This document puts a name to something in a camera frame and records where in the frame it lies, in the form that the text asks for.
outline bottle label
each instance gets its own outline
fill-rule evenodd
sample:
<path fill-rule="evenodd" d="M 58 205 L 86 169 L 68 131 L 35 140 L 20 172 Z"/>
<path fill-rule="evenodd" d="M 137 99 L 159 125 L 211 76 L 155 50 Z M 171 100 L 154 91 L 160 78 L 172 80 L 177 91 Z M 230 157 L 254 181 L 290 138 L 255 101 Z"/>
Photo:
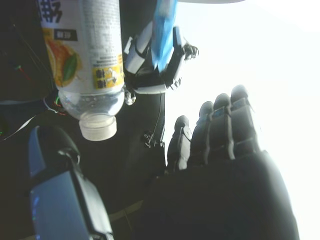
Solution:
<path fill-rule="evenodd" d="M 59 90 L 92 94 L 124 85 L 119 0 L 37 0 Z"/>

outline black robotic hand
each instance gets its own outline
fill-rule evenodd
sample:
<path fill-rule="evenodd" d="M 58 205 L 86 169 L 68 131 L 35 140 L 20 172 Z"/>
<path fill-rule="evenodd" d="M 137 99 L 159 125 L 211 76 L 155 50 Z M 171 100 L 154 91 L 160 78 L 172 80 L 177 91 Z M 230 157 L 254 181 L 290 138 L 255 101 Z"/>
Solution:
<path fill-rule="evenodd" d="M 142 206 L 135 239 L 298 240 L 282 176 L 260 146 L 246 89 L 205 102 L 192 138 L 177 119 L 167 172 Z"/>

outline white bottle cap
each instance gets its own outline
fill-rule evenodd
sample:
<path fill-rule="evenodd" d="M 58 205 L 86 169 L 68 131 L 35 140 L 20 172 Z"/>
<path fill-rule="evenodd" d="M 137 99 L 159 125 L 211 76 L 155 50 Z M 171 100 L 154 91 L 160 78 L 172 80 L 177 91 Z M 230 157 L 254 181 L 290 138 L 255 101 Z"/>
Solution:
<path fill-rule="evenodd" d="M 79 121 L 82 136 L 89 141 L 103 141 L 112 138 L 117 132 L 115 116 L 103 113 L 85 114 Z"/>

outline white background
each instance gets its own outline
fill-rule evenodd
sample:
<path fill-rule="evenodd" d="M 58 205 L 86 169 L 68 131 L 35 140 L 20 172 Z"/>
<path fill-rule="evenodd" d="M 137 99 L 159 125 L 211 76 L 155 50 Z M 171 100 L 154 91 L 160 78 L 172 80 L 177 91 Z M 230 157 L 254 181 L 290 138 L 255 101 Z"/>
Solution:
<path fill-rule="evenodd" d="M 178 3 L 176 25 L 199 48 L 180 88 L 166 94 L 168 148 L 186 115 L 193 130 L 205 101 L 243 84 L 267 150 L 286 183 L 301 240 L 319 240 L 320 2 Z"/>

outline green leaf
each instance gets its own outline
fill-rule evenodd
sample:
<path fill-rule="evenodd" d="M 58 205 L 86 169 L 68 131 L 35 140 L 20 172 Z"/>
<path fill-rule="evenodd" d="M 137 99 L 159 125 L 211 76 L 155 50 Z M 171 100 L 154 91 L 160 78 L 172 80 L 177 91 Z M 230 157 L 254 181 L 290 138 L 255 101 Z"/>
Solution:
<path fill-rule="evenodd" d="M 64 63 L 63 66 L 63 81 L 68 81 L 75 75 L 77 69 L 77 55 L 74 53 Z"/>

